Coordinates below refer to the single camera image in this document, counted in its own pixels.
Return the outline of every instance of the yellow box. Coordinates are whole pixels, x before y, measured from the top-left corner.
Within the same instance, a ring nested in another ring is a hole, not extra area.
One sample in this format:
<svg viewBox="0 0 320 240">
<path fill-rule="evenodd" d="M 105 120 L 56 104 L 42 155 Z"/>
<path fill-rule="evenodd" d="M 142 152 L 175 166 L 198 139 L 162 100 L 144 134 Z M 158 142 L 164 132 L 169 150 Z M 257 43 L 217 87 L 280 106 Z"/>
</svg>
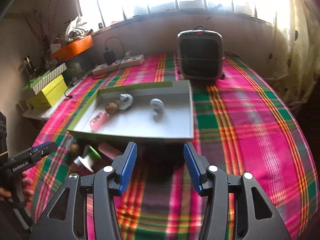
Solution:
<svg viewBox="0 0 320 240">
<path fill-rule="evenodd" d="M 47 84 L 39 94 L 28 99 L 34 108 L 50 108 L 53 106 L 67 90 L 67 85 L 63 76 L 59 75 Z"/>
</svg>

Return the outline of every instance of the human hand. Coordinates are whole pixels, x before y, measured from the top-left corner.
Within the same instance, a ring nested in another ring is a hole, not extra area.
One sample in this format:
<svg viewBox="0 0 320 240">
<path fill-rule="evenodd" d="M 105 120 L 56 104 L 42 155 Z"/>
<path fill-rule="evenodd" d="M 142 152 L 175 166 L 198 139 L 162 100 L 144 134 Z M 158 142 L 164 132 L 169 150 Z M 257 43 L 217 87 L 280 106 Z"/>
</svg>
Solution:
<svg viewBox="0 0 320 240">
<path fill-rule="evenodd" d="M 24 196 L 25 202 L 31 202 L 33 195 L 35 194 L 33 190 L 28 189 L 28 186 L 32 185 L 32 179 L 27 178 L 28 174 L 26 171 L 21 173 L 21 186 L 22 186 L 22 193 Z M 11 192 L 0 187 L 0 200 L 4 200 L 5 198 L 10 198 Z"/>
</svg>

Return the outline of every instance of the windowsill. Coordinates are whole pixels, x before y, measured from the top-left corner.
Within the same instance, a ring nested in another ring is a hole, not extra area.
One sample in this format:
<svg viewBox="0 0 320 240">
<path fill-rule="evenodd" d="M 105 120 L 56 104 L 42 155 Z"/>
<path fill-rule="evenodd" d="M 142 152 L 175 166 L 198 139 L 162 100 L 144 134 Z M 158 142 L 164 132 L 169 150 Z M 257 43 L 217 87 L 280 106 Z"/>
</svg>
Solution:
<svg viewBox="0 0 320 240">
<path fill-rule="evenodd" d="M 152 14 L 145 14 L 145 15 L 137 15 L 132 18 L 126 19 L 124 21 L 115 23 L 113 25 L 104 27 L 100 30 L 97 30 L 92 34 L 92 36 L 99 35 L 107 30 L 114 29 L 126 24 L 134 23 L 134 22 L 140 22 L 148 19 L 153 19 L 153 18 L 161 18 L 161 17 L 170 17 L 170 16 L 183 16 L 183 15 L 188 15 L 188 14 L 208 14 L 208 15 L 220 15 L 220 16 L 228 16 L 228 17 L 234 17 L 234 18 L 241 18 L 241 19 L 246 19 L 250 20 L 253 22 L 258 22 L 266 25 L 272 26 L 271 23 L 260 20 L 258 18 L 241 14 L 241 13 L 234 13 L 234 12 L 228 12 L 228 11 L 219 11 L 219 10 L 209 10 L 209 9 L 181 9 L 181 10 L 170 10 L 170 11 L 164 11 L 164 12 L 156 12 Z"/>
</svg>

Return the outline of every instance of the silver screw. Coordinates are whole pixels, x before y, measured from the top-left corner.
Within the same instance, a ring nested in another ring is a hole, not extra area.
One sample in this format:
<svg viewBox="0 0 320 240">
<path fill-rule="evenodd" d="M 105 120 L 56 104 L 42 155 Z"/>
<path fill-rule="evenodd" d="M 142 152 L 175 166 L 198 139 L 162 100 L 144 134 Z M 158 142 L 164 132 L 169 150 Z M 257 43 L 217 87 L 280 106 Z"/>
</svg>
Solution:
<svg viewBox="0 0 320 240">
<path fill-rule="evenodd" d="M 253 176 L 252 176 L 252 174 L 251 174 L 250 172 L 245 172 L 245 173 L 243 174 L 243 176 L 244 176 L 246 179 L 252 179 L 252 178 L 253 178 Z"/>
<path fill-rule="evenodd" d="M 76 174 L 76 173 L 71 173 L 69 175 L 69 179 L 76 179 L 76 178 L 78 178 L 78 174 Z"/>
<path fill-rule="evenodd" d="M 212 171 L 212 172 L 216 172 L 218 170 L 218 167 L 217 166 L 214 166 L 214 165 L 210 165 L 208 167 L 209 171 Z"/>
<path fill-rule="evenodd" d="M 103 168 L 103 171 L 104 171 L 104 172 L 111 172 L 111 171 L 113 171 L 113 167 L 112 167 L 112 166 L 105 166 L 105 167 Z"/>
</svg>

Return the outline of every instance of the orange box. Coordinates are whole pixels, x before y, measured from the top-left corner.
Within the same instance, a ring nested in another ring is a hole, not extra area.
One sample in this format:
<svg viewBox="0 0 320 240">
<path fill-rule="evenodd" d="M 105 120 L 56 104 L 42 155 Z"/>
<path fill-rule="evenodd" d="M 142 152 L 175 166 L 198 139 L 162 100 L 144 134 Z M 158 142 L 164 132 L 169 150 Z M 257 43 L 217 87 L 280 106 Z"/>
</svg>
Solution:
<svg viewBox="0 0 320 240">
<path fill-rule="evenodd" d="M 85 36 L 82 39 L 73 41 L 63 48 L 59 49 L 55 53 L 51 54 L 52 59 L 58 60 L 58 62 L 63 63 L 73 57 L 79 55 L 81 52 L 91 48 L 93 46 L 92 36 Z"/>
</svg>

